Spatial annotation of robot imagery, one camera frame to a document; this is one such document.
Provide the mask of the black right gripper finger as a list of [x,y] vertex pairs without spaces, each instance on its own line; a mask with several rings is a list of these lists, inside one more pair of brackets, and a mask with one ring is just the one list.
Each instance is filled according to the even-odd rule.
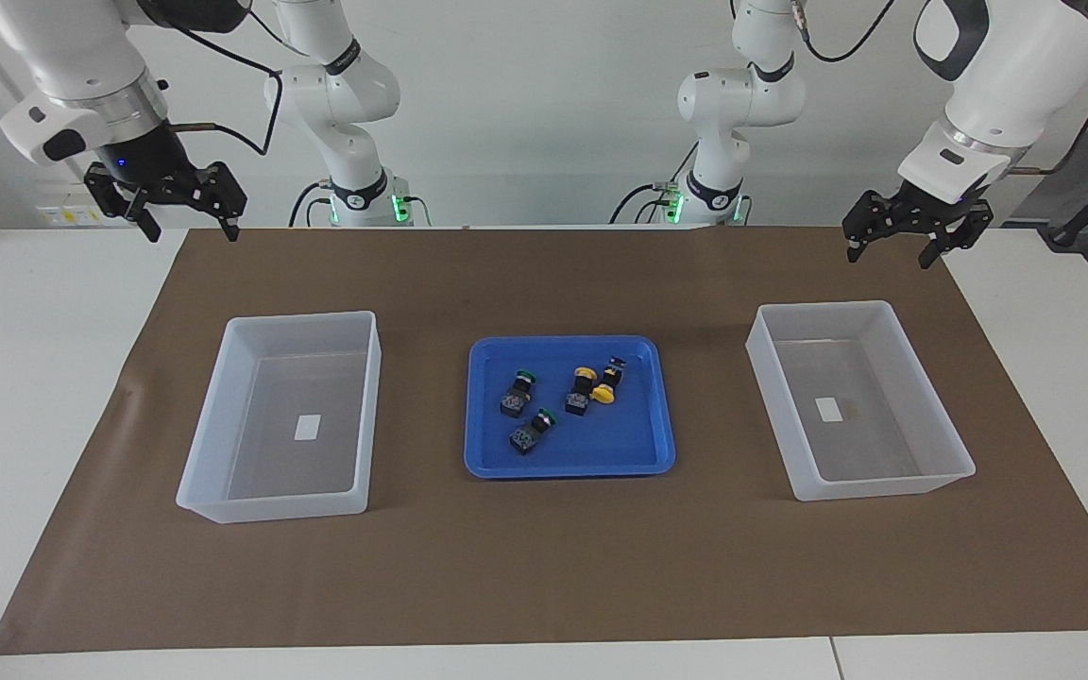
[[85,186],[96,207],[108,218],[121,218],[143,232],[150,244],[157,244],[162,228],[147,209],[148,191],[138,189],[125,198],[118,189],[118,180],[102,162],[92,162],[85,172]]
[[239,237],[238,221],[245,214],[247,194],[224,162],[213,162],[195,172],[195,207],[217,220],[228,242]]

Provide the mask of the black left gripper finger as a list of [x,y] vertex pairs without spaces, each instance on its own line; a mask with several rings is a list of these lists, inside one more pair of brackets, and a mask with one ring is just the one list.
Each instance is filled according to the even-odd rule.
[[931,242],[924,246],[918,257],[922,268],[930,268],[943,254],[953,249],[970,249],[992,224],[994,215],[989,203],[975,203],[959,223],[949,228],[935,228],[928,232]]
[[873,242],[897,234],[893,220],[894,205],[892,198],[881,196],[877,191],[864,191],[860,195],[858,201],[841,221],[843,237],[846,238],[849,263],[858,263],[863,251]]

